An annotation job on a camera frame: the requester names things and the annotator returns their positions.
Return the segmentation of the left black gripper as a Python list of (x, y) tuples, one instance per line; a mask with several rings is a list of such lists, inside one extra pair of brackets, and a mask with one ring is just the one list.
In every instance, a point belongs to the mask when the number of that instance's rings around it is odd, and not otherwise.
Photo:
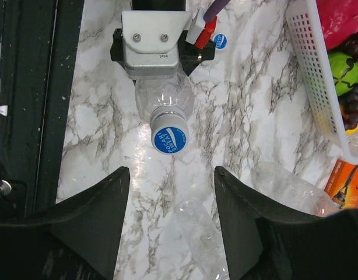
[(176, 46), (168, 52), (160, 54), (140, 54), (130, 49), (123, 42), (122, 30), (113, 33), (113, 43), (110, 57), (119, 63), (132, 80), (138, 79), (169, 79), (182, 69), (190, 75), (195, 68), (204, 61), (211, 61), (215, 57), (215, 43), (209, 40), (203, 49), (188, 42), (183, 31)]

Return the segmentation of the clear plastic bottle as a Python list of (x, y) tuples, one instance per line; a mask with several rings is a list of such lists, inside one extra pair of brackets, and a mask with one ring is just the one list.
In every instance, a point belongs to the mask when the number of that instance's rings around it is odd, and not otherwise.
[(221, 232), (196, 199), (183, 199), (174, 208), (191, 255), (205, 279), (229, 279)]
[(159, 107), (180, 108), (188, 119), (194, 107), (194, 89), (189, 77), (178, 70), (164, 79), (139, 79), (135, 82), (135, 101), (142, 121), (149, 122)]
[(276, 163), (257, 163), (251, 182), (258, 192), (300, 212), (325, 217), (339, 211), (325, 191)]

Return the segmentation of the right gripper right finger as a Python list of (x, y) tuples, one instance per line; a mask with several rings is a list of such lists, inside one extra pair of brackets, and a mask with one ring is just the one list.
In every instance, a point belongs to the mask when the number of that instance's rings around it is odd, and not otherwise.
[(309, 215), (221, 166), (214, 182), (231, 279), (358, 279), (358, 209)]

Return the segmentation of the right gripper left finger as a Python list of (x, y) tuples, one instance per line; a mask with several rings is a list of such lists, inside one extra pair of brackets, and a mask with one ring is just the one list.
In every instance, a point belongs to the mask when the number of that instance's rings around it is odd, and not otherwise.
[(0, 220), (0, 279), (113, 279), (130, 172), (21, 220)]

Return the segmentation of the blue bottle cap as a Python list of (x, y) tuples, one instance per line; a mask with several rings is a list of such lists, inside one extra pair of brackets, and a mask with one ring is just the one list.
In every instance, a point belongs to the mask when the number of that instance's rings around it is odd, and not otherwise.
[(182, 152), (189, 141), (189, 129), (184, 111), (171, 105), (163, 105), (150, 115), (151, 142), (165, 155)]
[(215, 47), (217, 50), (224, 50), (227, 47), (228, 39), (225, 34), (218, 33), (213, 36)]

